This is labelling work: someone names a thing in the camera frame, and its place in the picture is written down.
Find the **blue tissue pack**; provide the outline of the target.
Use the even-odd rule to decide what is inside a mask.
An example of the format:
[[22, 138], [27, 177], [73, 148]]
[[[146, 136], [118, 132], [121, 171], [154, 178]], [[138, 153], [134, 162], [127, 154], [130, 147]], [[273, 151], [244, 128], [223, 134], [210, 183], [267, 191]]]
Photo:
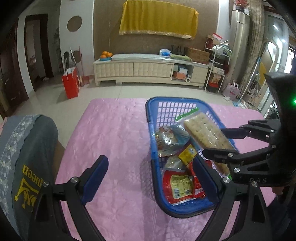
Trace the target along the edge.
[[159, 55], [162, 56], [162, 57], [170, 58], [171, 51], [169, 49], [160, 49]]

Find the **green folded cloth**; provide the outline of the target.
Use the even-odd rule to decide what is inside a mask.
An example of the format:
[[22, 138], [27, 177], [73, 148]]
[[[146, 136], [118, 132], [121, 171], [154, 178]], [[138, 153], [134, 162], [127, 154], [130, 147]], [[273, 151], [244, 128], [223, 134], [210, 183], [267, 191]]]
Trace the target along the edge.
[[174, 60], [192, 62], [192, 59], [186, 55], [170, 54], [170, 58]]

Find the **pink gift bag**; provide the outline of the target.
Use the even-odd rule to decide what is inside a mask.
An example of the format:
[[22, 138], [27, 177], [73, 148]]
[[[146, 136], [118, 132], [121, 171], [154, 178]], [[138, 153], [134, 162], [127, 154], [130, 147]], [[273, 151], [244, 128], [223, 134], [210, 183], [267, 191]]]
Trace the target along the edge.
[[229, 83], [224, 91], [222, 92], [222, 95], [224, 97], [229, 97], [231, 101], [234, 101], [236, 97], [240, 94], [241, 90], [239, 85], [234, 81], [232, 83]]

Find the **plate of oranges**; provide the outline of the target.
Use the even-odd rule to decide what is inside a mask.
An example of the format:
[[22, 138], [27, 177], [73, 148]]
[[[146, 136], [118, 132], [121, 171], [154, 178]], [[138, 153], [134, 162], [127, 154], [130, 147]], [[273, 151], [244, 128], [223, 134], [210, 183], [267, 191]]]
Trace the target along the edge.
[[113, 57], [113, 54], [111, 52], [103, 51], [99, 61], [110, 61]]

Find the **cracker pack clear green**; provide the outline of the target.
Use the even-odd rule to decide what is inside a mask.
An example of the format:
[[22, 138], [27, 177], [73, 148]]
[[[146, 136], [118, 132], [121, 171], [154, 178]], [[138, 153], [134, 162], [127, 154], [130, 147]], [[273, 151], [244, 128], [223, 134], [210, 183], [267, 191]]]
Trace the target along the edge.
[[235, 150], [218, 125], [198, 108], [176, 116], [175, 120], [183, 126], [201, 149]]

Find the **cream TV cabinet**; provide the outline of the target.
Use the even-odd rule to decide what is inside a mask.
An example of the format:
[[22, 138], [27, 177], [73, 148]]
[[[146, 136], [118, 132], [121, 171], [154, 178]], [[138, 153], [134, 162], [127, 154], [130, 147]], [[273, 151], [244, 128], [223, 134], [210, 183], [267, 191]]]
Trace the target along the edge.
[[207, 64], [172, 59], [155, 54], [115, 54], [110, 60], [93, 63], [96, 86], [104, 81], [155, 83], [203, 87]]

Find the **blue plastic basket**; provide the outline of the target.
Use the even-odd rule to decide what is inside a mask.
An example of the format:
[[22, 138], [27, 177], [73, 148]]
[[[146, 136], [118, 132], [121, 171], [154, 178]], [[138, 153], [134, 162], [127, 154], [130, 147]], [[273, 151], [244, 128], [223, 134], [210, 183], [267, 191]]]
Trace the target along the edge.
[[198, 108], [204, 112], [211, 120], [218, 125], [219, 128], [224, 128], [224, 124], [215, 113], [214, 109], [205, 102], [192, 98], [179, 97], [153, 97], [145, 104], [147, 123], [149, 127], [149, 135], [151, 139], [152, 149], [152, 181], [154, 186], [154, 195], [159, 207], [166, 214], [176, 218], [189, 218], [209, 210], [214, 209], [214, 204], [207, 197], [194, 199], [179, 205], [171, 205], [164, 196], [163, 192], [163, 174], [166, 170], [177, 172], [187, 172], [189, 175], [194, 175], [192, 161], [185, 166], [178, 158], [184, 146], [192, 144], [197, 150], [196, 157], [202, 157], [202, 149], [190, 137], [189, 141], [175, 155], [167, 157], [158, 157], [158, 147], [155, 138], [155, 133], [162, 126], [180, 125], [175, 117], [184, 113], [190, 112], [192, 109]]

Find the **brown cardboard box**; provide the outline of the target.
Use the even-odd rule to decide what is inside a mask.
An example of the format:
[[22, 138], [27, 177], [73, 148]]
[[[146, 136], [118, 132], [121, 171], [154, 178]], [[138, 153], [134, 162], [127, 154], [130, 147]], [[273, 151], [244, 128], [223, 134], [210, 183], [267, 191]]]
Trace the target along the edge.
[[186, 55], [190, 57], [194, 62], [202, 63], [202, 64], [208, 63], [208, 60], [210, 57], [209, 52], [191, 48], [191, 47], [186, 47], [185, 52], [186, 52]]

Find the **yellow cloth wall hanging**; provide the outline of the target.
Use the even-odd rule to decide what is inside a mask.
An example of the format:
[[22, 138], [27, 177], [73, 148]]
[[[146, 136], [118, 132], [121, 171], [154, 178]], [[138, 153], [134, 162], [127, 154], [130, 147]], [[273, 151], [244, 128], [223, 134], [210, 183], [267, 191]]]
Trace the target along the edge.
[[188, 6], [166, 1], [126, 1], [119, 34], [150, 34], [193, 40], [199, 13]]

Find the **pink quilted table cover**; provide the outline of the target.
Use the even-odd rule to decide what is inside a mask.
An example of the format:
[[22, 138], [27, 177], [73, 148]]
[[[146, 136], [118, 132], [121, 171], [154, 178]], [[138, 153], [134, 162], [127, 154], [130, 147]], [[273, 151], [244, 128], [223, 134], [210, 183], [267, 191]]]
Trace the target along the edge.
[[195, 240], [210, 212], [165, 214], [154, 198], [145, 99], [94, 99], [67, 144], [56, 183], [80, 176], [101, 155], [109, 167], [86, 208], [106, 240]]

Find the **silver standing air conditioner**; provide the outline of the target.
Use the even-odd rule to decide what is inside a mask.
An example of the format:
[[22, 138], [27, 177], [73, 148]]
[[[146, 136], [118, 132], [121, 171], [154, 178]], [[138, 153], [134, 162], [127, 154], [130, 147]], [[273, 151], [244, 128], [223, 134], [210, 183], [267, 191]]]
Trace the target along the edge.
[[221, 89], [233, 80], [239, 82], [240, 75], [245, 63], [245, 53], [250, 28], [250, 16], [242, 11], [233, 10], [231, 12], [229, 47], [232, 50], [229, 62], [229, 71], [225, 75]]

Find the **red paper bag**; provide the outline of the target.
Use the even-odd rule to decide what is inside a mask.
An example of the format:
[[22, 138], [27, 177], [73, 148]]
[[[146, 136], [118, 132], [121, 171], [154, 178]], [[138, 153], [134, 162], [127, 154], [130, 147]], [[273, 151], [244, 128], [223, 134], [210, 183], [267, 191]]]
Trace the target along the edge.
[[79, 81], [77, 68], [71, 67], [62, 75], [62, 82], [65, 88], [67, 99], [75, 98], [79, 94]]

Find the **white metal shelf rack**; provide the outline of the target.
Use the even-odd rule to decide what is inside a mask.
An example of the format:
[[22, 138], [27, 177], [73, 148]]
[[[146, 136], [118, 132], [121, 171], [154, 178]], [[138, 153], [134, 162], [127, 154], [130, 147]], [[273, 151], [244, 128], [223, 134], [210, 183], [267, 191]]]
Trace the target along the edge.
[[204, 83], [204, 90], [211, 93], [219, 93], [229, 71], [229, 64], [232, 57], [232, 50], [229, 47], [228, 41], [223, 41], [218, 44], [205, 44], [204, 50], [208, 52], [208, 73]]

